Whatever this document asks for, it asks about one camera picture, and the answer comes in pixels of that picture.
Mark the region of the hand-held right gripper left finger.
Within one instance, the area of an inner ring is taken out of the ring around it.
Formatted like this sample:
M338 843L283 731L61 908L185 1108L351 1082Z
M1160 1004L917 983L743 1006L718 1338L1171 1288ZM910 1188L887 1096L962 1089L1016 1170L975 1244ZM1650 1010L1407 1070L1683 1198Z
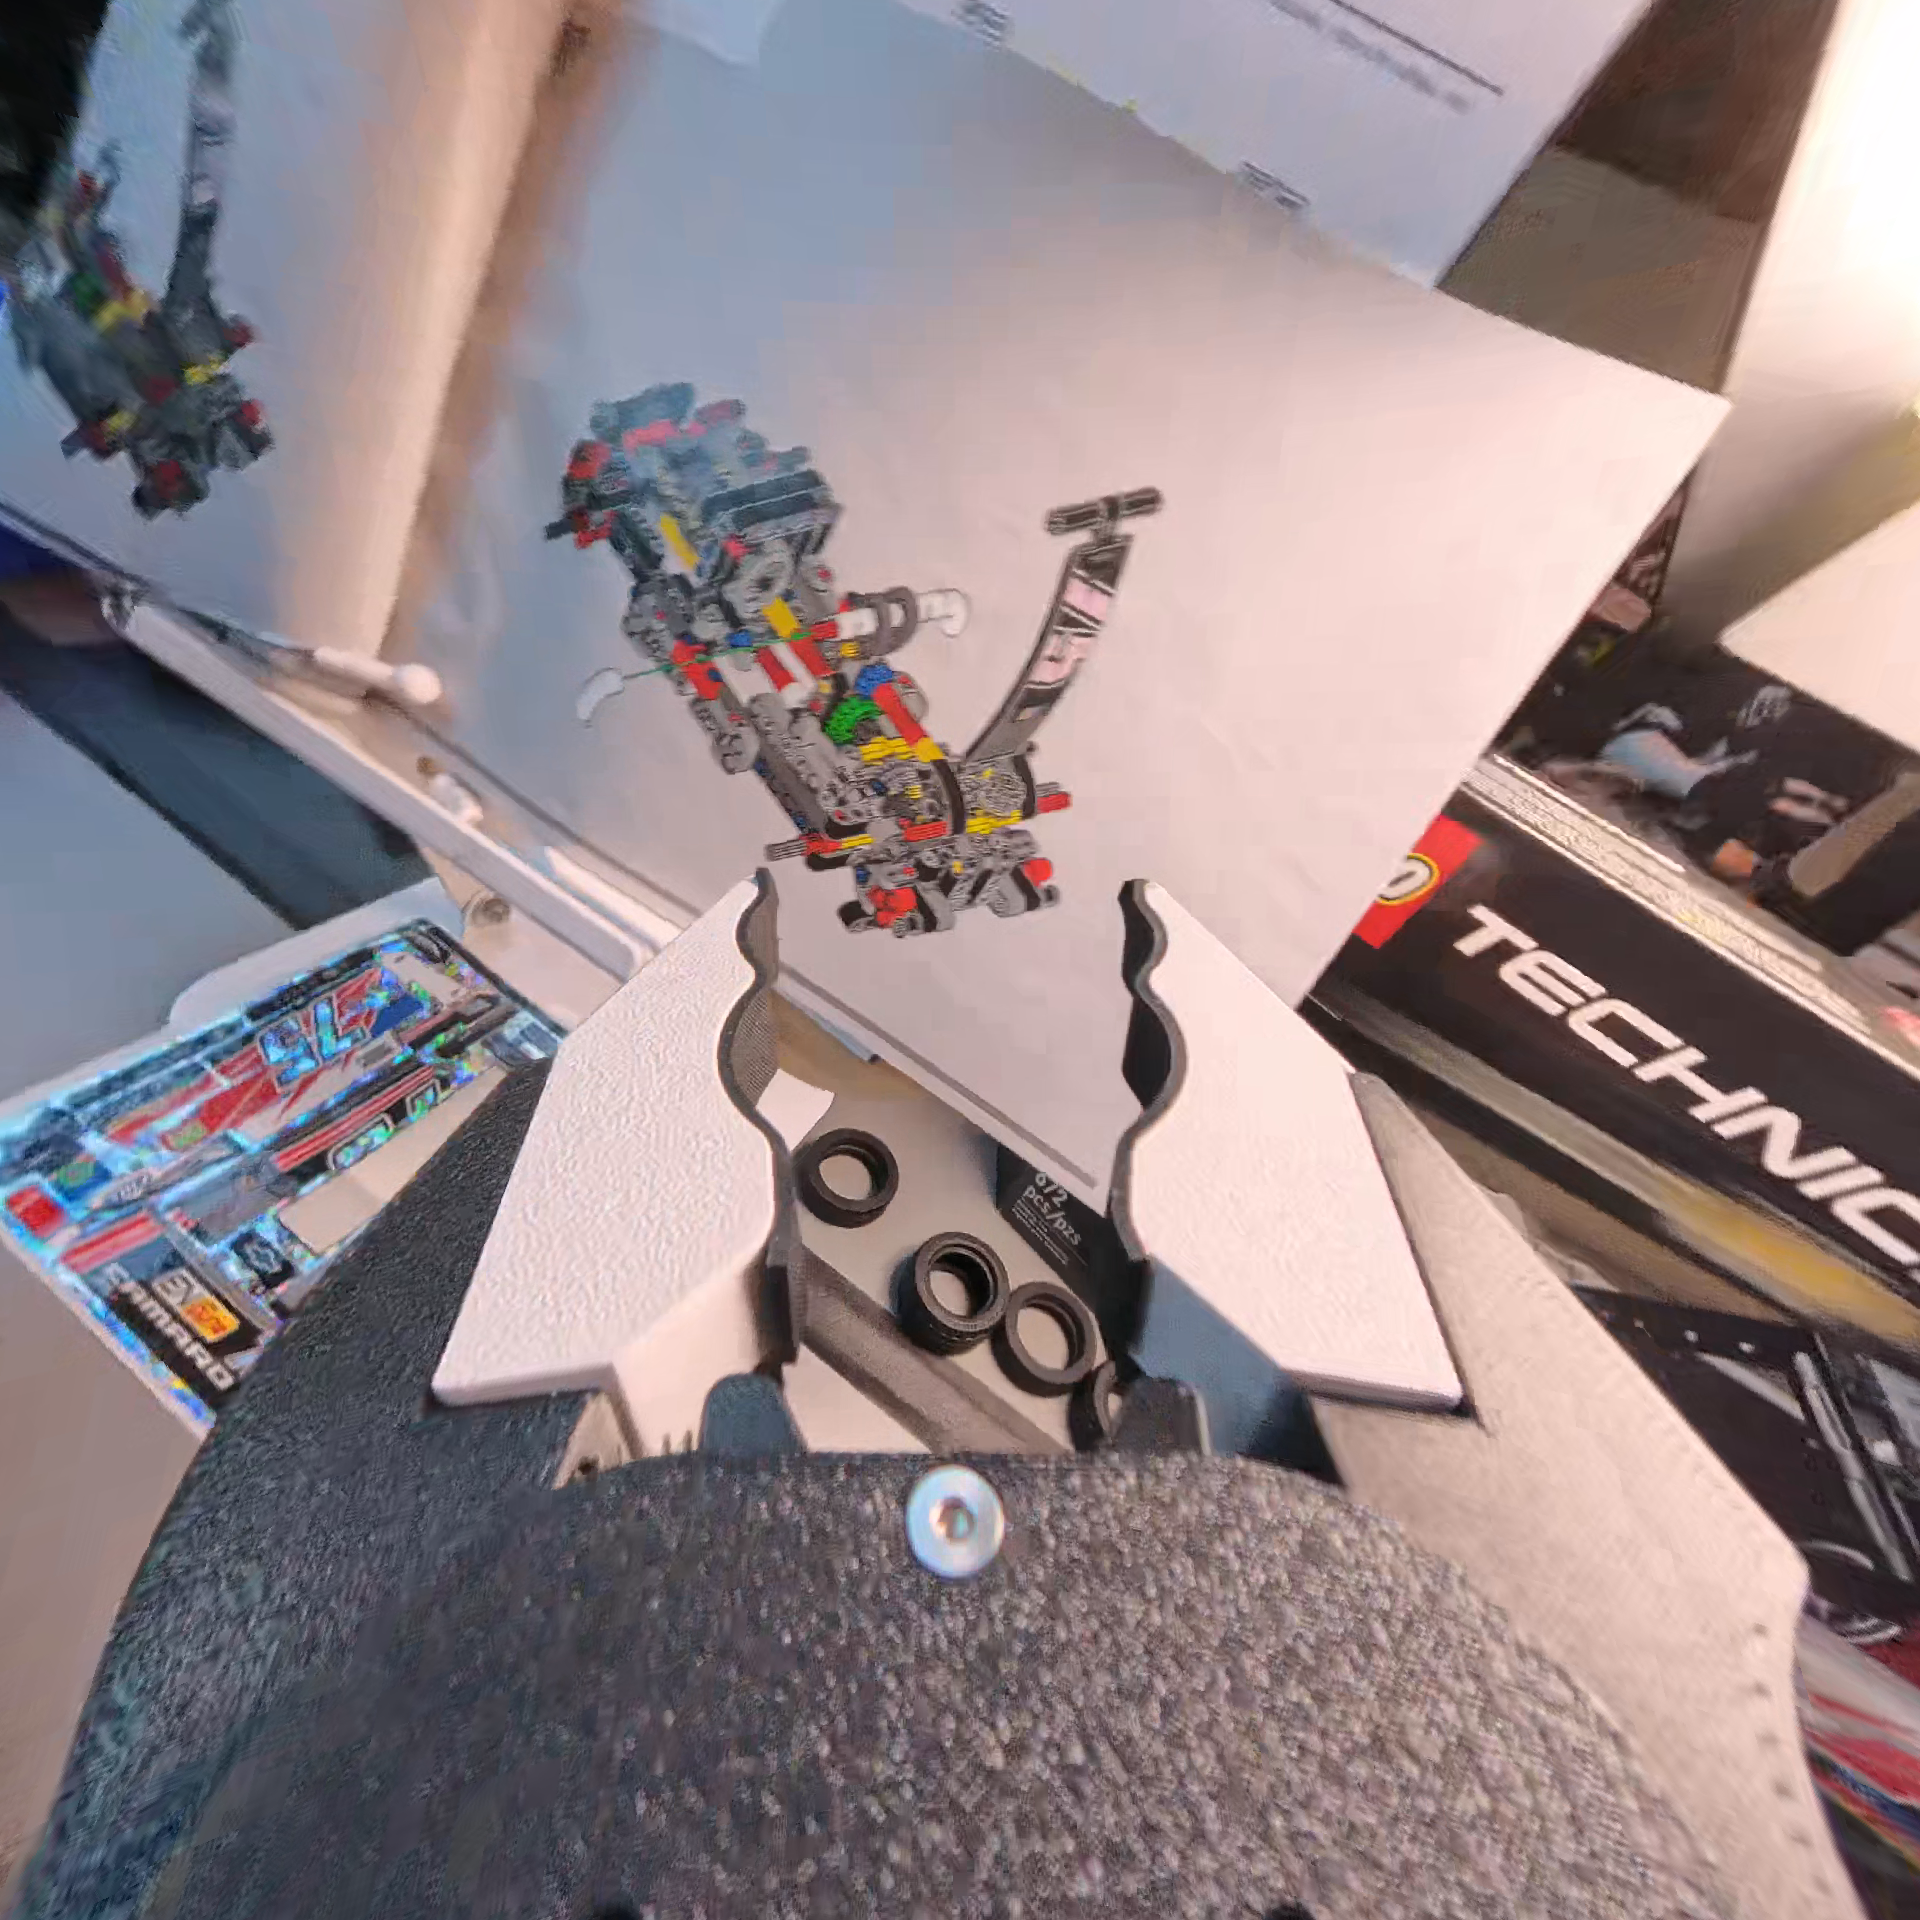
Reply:
M606 1394L635 1454L795 1358L776 889L759 873L559 1044L431 1379L445 1407Z

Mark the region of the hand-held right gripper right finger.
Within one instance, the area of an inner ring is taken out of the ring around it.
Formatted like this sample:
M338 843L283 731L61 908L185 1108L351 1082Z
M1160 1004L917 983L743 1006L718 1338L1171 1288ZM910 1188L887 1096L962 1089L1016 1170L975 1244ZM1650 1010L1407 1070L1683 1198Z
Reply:
M1178 1402L1218 1456L1282 1456L1311 1400L1463 1414L1353 1070L1163 886L1126 881L1119 919L1134 1393Z

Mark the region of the lego instruction booklet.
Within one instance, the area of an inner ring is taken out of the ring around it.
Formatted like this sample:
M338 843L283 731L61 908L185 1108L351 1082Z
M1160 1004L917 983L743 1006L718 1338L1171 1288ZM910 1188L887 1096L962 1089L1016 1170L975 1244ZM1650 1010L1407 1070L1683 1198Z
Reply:
M3 507L421 667L659 916L768 868L793 992L1085 1194L1117 889L1304 996L1723 412L1309 228L670 308L579 278L609 6L89 9L3 207Z

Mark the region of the white printed paper sheet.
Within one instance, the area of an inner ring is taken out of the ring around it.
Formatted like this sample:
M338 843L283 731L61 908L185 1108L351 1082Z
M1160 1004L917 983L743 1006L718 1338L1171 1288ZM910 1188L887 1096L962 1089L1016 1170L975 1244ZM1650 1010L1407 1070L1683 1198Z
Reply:
M609 6L601 286L1177 281L1309 228L1435 283L1646 6Z

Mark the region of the holographic sticker sheet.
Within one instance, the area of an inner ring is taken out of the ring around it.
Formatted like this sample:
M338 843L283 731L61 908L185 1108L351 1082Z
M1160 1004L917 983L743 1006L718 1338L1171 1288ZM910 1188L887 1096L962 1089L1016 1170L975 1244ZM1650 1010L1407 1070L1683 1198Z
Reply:
M205 1434L338 1255L559 1040L443 926L384 929L3 1118L3 1248Z

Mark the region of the black lego set box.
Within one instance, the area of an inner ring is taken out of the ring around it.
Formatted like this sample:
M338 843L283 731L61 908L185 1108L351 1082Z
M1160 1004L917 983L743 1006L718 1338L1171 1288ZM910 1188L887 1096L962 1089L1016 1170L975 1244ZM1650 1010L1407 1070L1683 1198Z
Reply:
M1573 644L1302 1004L1513 1203L1810 1570L1808 1744L1914 1881L1914 944L1791 864L1914 760L1723 652Z

